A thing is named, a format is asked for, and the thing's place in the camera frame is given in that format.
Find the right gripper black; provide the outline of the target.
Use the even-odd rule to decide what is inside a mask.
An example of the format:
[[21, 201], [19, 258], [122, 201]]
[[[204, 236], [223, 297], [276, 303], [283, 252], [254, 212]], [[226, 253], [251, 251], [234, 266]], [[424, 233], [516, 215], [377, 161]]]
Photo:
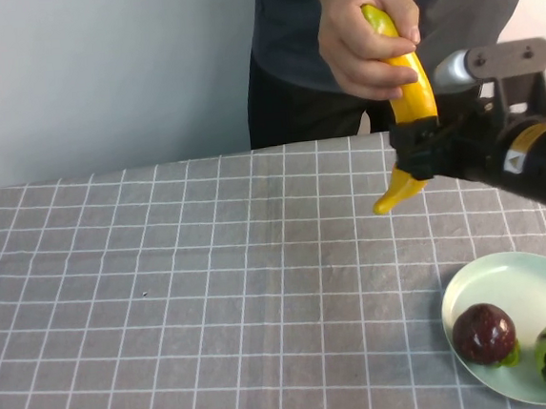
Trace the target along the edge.
[[[504, 171], [505, 126], [505, 109], [499, 104], [476, 104], [444, 119], [392, 124], [389, 144], [396, 151], [396, 167], [419, 181], [436, 175], [473, 182], [501, 180], [511, 178]], [[427, 141], [430, 150], [413, 151]]]

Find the person's bare hand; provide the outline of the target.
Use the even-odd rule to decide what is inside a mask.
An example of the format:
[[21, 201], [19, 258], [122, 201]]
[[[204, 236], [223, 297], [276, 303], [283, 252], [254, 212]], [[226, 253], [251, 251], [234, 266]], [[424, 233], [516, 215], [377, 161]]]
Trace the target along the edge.
[[[385, 63], [387, 59], [415, 51], [420, 42], [415, 1], [319, 0], [319, 3], [318, 49], [341, 90], [363, 99], [389, 100], [398, 98], [403, 86], [417, 81], [413, 69]], [[373, 30], [362, 13], [366, 4], [391, 16], [397, 37]]]

